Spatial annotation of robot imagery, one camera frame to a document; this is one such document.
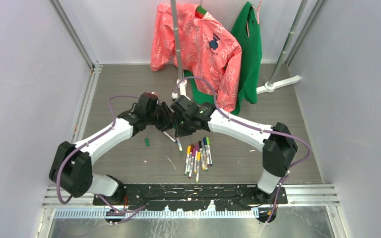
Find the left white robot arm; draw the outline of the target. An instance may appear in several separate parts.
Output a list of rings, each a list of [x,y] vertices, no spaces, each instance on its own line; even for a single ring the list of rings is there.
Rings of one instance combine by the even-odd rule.
[[[151,93],[143,93],[131,109],[114,115],[113,121],[94,135],[70,143],[62,142],[56,151],[49,179],[57,185],[57,195],[64,189],[71,197],[86,193],[103,195],[114,205],[123,202],[122,183],[109,175],[93,172],[95,162],[119,143],[153,125],[159,131],[173,128],[173,112]]]

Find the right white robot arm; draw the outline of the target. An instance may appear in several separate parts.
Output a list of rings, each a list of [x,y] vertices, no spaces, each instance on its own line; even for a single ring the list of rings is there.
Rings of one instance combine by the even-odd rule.
[[[179,96],[170,107],[178,137],[205,130],[233,137],[260,151],[263,170],[255,196],[263,204],[275,197],[275,188],[287,174],[298,151],[295,137],[285,124],[259,124],[217,109],[212,103],[198,105],[186,96]]]

